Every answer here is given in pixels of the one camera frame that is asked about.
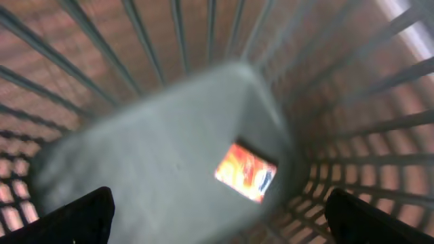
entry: gray plastic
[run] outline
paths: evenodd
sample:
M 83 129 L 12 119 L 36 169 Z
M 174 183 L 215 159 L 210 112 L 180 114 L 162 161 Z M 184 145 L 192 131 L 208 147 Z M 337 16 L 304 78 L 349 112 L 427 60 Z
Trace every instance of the gray plastic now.
M 277 160 L 262 204 L 214 178 L 239 138 Z M 212 243 L 300 192 L 308 165 L 293 158 L 290 132 L 262 77 L 230 63 L 44 148 L 31 185 L 45 213 L 110 187 L 109 243 Z

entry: small card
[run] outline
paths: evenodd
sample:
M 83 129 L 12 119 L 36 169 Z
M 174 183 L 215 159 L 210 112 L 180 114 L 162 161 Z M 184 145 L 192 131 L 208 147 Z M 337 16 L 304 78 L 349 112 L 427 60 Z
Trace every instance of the small card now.
M 277 167 L 238 144 L 232 144 L 214 176 L 237 192 L 262 202 Z

